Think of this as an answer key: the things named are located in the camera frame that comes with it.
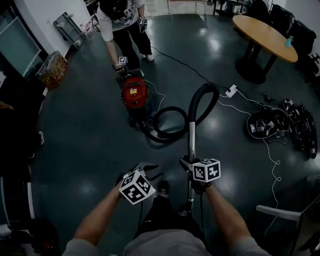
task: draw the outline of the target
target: metal tube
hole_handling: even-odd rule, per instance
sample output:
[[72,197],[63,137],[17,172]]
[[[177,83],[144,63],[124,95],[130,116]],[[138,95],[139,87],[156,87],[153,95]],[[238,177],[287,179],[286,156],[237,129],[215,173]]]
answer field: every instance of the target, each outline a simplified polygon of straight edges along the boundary
[[[188,149],[189,162],[193,163],[196,160],[196,123],[195,122],[189,123],[188,144],[189,144],[189,149]],[[189,181],[188,201],[191,203],[191,210],[194,207],[194,200],[195,200],[195,191],[191,187],[191,182]]]

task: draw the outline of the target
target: plug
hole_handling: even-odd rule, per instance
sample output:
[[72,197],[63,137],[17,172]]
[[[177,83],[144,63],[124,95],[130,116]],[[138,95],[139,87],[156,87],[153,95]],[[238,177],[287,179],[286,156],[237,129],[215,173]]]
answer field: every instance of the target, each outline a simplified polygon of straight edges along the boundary
[[235,93],[238,91],[238,87],[234,84],[230,87],[229,90],[227,90],[225,92],[225,95],[228,97],[228,98],[231,98],[233,95],[235,95]]

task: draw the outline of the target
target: forearm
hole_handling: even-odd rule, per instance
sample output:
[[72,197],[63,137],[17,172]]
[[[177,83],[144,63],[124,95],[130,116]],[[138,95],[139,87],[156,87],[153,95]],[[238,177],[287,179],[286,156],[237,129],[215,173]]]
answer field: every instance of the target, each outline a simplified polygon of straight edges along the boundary
[[215,221],[231,246],[243,237],[251,237],[239,212],[211,185],[205,190]]
[[114,40],[105,42],[105,44],[113,65],[116,65],[118,63],[118,56]]
[[144,4],[141,5],[139,8],[137,8],[137,10],[138,10],[138,15],[140,17],[144,17],[145,16],[145,5]]
[[87,215],[75,232],[74,239],[84,239],[97,245],[104,234],[112,214],[121,200],[119,185]]

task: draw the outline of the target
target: white shirt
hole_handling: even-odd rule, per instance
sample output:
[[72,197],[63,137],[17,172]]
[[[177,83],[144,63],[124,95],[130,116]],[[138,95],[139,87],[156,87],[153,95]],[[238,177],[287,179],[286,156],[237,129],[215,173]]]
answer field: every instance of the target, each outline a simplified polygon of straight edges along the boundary
[[114,38],[113,31],[121,30],[131,26],[138,19],[138,10],[143,6],[144,0],[127,0],[127,8],[124,10],[124,17],[111,20],[101,9],[97,9],[97,18],[104,41],[109,42]]

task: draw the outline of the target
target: electrical outlet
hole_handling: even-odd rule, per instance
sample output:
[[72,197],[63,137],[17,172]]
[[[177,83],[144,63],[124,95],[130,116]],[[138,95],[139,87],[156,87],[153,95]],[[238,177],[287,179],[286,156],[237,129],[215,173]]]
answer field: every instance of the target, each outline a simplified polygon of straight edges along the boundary
[[5,74],[0,70],[0,88],[2,86],[2,84],[4,83],[4,81],[6,80],[6,76]]
[[225,95],[228,97],[228,98],[231,98],[233,95],[235,95],[235,93],[238,91],[237,89],[237,86],[234,84],[230,87],[229,89],[230,91],[226,91],[225,92]]

